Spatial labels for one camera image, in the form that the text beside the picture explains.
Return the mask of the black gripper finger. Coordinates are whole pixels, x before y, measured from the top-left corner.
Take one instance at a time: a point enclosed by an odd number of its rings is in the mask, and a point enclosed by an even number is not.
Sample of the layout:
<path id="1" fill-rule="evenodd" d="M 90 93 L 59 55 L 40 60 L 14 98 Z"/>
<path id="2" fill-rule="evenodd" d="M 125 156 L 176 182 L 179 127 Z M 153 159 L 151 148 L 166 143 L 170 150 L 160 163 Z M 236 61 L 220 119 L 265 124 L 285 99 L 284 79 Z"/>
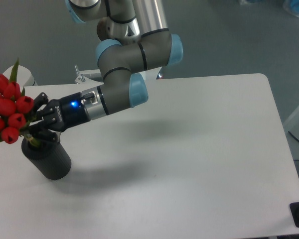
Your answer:
<path id="1" fill-rule="evenodd" d="M 59 143 L 60 133 L 53 128 L 53 124 L 36 123 L 27 128 L 30 140 L 40 142 Z"/>
<path id="2" fill-rule="evenodd" d="M 40 120 L 42 117 L 39 115 L 38 110 L 41 106 L 47 105 L 49 102 L 49 97 L 46 93 L 41 92 L 35 99 L 34 99 L 34 106 L 32 108 L 32 117 L 35 120 Z"/>

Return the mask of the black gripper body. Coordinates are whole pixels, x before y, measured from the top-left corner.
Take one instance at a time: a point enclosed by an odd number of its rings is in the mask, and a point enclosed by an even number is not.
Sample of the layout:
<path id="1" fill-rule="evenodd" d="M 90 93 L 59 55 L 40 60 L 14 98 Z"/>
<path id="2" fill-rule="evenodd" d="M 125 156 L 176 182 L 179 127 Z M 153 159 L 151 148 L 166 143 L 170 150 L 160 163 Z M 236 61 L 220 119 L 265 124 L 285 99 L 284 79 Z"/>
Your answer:
<path id="1" fill-rule="evenodd" d="M 52 99 L 47 105 L 37 113 L 37 119 L 45 129 L 64 132 L 72 128 L 89 122 L 87 110 L 82 103 L 80 92 Z"/>

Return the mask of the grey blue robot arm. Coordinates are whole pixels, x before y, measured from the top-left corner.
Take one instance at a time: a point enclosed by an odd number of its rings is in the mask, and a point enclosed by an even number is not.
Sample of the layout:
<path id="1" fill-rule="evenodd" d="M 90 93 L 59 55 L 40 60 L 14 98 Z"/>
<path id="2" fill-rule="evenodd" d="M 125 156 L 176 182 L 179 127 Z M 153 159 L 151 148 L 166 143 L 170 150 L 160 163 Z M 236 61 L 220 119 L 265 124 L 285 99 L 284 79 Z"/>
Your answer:
<path id="1" fill-rule="evenodd" d="M 58 100 L 45 94 L 34 101 L 28 140 L 58 142 L 68 128 L 145 103 L 143 71 L 183 58 L 182 42 L 169 32 L 160 0 L 68 0 L 76 22 L 104 20 L 96 48 L 103 84 Z"/>

